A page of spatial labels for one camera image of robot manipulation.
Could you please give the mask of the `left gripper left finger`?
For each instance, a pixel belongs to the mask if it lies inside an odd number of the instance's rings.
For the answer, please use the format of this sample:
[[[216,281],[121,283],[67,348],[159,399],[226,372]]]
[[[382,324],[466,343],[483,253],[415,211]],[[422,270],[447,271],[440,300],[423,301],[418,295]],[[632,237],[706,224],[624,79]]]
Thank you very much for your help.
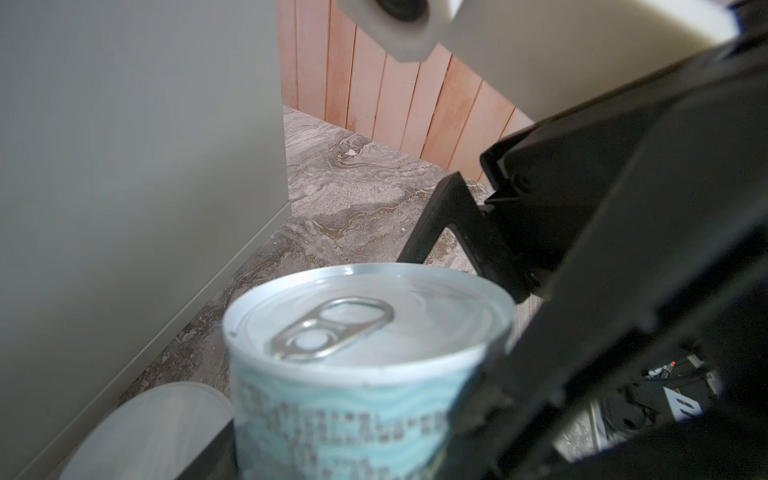
[[[234,422],[230,421],[176,479],[236,480]]]

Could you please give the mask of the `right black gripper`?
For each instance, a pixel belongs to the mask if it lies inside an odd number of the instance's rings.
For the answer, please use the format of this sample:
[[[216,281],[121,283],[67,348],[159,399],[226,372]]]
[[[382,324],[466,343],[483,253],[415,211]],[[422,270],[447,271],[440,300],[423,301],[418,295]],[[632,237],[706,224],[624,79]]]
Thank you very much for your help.
[[[449,230],[478,276],[525,302],[604,211],[619,244],[669,240],[681,219],[766,191],[767,33],[750,31],[650,79],[497,142],[483,210],[443,178],[401,250],[422,264]]]

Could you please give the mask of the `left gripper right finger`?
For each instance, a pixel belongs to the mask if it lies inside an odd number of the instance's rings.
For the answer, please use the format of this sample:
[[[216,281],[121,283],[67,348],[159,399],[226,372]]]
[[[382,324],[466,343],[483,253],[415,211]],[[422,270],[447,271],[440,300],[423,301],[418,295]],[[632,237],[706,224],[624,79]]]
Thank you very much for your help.
[[[490,378],[512,403],[454,436],[444,479],[763,479],[767,475],[767,237],[756,229],[638,317],[600,321],[583,303],[582,342],[546,304]],[[711,409],[588,458],[549,467],[557,431],[593,397],[674,345],[698,338],[723,390]]]

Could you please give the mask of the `orange can white lid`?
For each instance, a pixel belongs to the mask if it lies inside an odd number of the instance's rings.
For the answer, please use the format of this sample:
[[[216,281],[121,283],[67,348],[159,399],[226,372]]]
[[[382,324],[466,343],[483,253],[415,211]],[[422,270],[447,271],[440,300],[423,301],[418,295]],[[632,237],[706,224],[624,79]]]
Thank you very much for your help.
[[[147,390],[79,445],[62,479],[175,479],[233,419],[230,400],[196,382]]]

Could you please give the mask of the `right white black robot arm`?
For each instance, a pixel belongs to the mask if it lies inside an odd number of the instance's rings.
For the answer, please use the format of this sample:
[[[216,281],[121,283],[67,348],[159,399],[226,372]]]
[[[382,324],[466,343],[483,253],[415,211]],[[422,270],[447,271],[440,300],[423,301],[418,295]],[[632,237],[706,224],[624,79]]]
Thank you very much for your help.
[[[446,47],[532,125],[479,157],[480,207],[451,175],[400,260],[452,231],[483,277],[523,301],[577,242],[651,126],[740,46],[767,47],[763,1],[344,1],[398,60]]]

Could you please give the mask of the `grey metal cabinet counter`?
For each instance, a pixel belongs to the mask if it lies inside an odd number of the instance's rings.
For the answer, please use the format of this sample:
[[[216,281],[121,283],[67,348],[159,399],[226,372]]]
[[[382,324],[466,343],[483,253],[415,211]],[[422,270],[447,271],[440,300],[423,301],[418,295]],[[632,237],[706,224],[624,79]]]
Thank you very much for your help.
[[[290,212],[272,1],[1,5],[1,475],[45,477]]]

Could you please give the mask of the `teal label can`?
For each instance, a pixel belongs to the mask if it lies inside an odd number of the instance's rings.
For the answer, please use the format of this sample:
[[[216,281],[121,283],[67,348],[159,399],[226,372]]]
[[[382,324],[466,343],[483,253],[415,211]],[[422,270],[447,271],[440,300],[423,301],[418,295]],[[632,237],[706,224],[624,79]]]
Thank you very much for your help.
[[[508,352],[516,305],[469,273],[409,263],[308,270],[225,311],[243,479],[427,479],[450,412]]]

